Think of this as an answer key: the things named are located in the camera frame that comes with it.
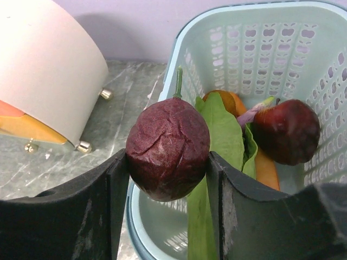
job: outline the carrot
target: carrot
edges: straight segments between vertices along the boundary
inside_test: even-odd
[[[229,92],[233,96],[236,104],[236,113],[238,116],[247,111],[239,96],[233,92]],[[255,171],[256,180],[264,185],[275,190],[280,190],[275,162],[258,147],[258,152],[255,156]]]

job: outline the wall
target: wall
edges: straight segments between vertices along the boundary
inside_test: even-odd
[[[179,30],[194,16],[259,0],[54,0],[94,39],[106,59],[167,62]],[[331,0],[345,5],[347,0]]]

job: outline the fruit stem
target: fruit stem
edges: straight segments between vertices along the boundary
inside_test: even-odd
[[[178,98],[178,99],[182,98],[182,95],[181,95],[182,74],[183,74],[182,67],[178,66],[178,69],[177,69],[177,81],[176,81],[176,92],[173,95],[174,98]]]
[[[237,121],[239,125],[241,126],[242,130],[243,131],[245,130],[246,124],[253,122],[257,112],[261,111],[264,108],[270,107],[274,99],[275,99],[274,96],[270,96],[263,102],[256,104],[254,107],[252,107],[250,110],[248,110],[244,114],[238,116]]]

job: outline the plastic basket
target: plastic basket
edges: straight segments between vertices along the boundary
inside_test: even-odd
[[[347,12],[322,2],[265,3],[209,10],[191,20],[176,38],[159,101],[174,94],[179,65],[184,71],[182,96],[192,105],[196,96],[202,97],[213,89],[238,93],[248,108],[269,95],[282,100],[301,99],[319,116],[322,126],[319,148],[312,160],[303,165],[277,165],[281,190],[294,194],[311,183],[345,183],[346,29]],[[148,233],[146,207],[150,210],[156,202],[145,197],[134,186],[127,212],[135,247],[147,252],[139,253],[140,256],[186,259],[185,250],[177,256],[172,254],[172,246],[163,245],[177,236],[177,224],[170,222],[175,219],[173,212],[160,226],[165,231]],[[168,208],[164,205],[156,208],[156,215],[164,214],[160,210],[167,212]],[[155,215],[151,221],[163,222]]]

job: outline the marble countertop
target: marble countertop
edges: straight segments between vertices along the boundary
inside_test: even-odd
[[[121,61],[107,64],[110,73],[105,87],[114,92],[114,98],[98,100],[81,137],[92,144],[93,152],[51,154],[38,150],[27,154],[23,142],[13,143],[0,135],[0,199],[33,197],[96,167],[125,147],[138,115],[159,98],[166,65]],[[117,260],[138,259],[124,219]]]

